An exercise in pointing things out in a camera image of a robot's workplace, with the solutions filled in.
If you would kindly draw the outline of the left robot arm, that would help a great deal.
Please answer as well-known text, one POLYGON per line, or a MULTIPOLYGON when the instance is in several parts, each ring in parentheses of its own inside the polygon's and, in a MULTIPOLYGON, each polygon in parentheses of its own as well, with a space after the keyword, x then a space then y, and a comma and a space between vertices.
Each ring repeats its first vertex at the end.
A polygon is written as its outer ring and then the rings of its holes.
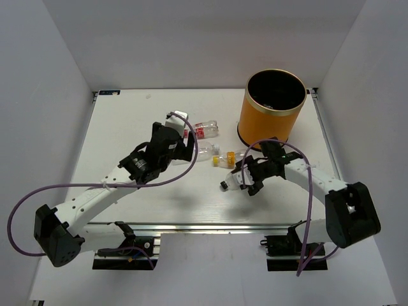
POLYGON ((150 140, 120 160, 101 183, 85 184, 86 190, 72 200, 37 209, 34 238, 54 267, 67 265, 87 251, 146 253, 137 245, 128 224, 115 221, 91 229, 88 223, 121 198, 141 188, 154 187, 153 181, 173 160, 194 164, 198 157, 194 132, 190 131, 188 140, 184 140, 184 130, 191 127, 187 119, 170 113, 165 124, 153 123, 150 140))

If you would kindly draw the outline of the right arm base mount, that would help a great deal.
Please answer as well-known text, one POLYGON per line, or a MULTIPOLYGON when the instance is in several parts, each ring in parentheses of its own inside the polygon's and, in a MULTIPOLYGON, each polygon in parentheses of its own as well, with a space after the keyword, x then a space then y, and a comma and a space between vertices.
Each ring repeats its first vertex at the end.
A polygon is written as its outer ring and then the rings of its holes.
MULTIPOLYGON (((267 235, 260 240, 260 246, 266 249, 266 265, 268 272, 295 272, 300 263, 302 243, 294 226, 290 226, 284 235, 267 235)), ((319 243, 308 243, 305 259, 319 246, 319 243)), ((324 247, 320 248, 314 258, 307 264, 305 271, 324 271, 328 269, 324 247)))

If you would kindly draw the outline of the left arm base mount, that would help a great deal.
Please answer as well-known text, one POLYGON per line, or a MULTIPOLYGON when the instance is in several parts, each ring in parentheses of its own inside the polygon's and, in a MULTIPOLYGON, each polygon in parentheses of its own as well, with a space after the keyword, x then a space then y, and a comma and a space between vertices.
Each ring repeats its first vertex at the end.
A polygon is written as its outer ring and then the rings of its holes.
POLYGON ((130 249, 115 252, 98 251, 93 270, 149 271, 159 259, 160 236, 138 236, 130 249))

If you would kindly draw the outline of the large clear unlabelled bottle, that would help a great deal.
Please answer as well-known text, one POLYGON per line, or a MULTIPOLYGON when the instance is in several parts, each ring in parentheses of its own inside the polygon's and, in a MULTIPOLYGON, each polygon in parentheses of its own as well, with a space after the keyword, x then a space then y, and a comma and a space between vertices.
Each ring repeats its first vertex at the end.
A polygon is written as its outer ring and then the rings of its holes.
MULTIPOLYGON (((180 165, 180 164, 189 164, 193 161, 193 157, 195 155, 196 148, 193 145, 193 156, 191 161, 184 161, 184 160, 173 160, 171 162, 172 165, 180 165)), ((198 142, 198 156, 196 162, 207 161, 212 158, 212 156, 218 155, 220 152, 220 146, 217 143, 210 143, 207 141, 200 141, 198 142)))

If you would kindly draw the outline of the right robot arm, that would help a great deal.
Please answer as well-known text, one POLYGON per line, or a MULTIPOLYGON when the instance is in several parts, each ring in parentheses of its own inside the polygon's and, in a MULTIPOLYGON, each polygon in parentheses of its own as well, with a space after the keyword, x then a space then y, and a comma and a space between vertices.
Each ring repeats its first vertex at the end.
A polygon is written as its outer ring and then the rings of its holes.
POLYGON ((331 242, 341 249, 378 234, 381 223, 368 187, 347 183, 312 167, 297 151, 286 152, 276 140, 260 143, 262 158, 246 155, 228 175, 231 186, 254 196, 271 177, 280 177, 309 192, 309 200, 324 206, 324 218, 294 224, 288 229, 288 246, 303 254, 312 243, 331 242))

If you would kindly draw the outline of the black-cap black-label bottle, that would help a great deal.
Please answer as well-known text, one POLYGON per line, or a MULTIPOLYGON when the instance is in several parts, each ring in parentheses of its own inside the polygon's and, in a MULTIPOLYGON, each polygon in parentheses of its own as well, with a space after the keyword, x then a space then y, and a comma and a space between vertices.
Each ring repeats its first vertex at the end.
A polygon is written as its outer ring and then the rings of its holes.
POLYGON ((237 189, 239 189, 239 188, 236 186, 236 184, 235 184, 235 182, 234 182, 234 180, 233 180, 233 171, 234 171, 234 170, 232 170, 231 172, 229 172, 229 173, 226 175, 226 178, 220 183, 221 189, 222 189, 223 191, 232 191, 232 190, 237 190, 237 189))

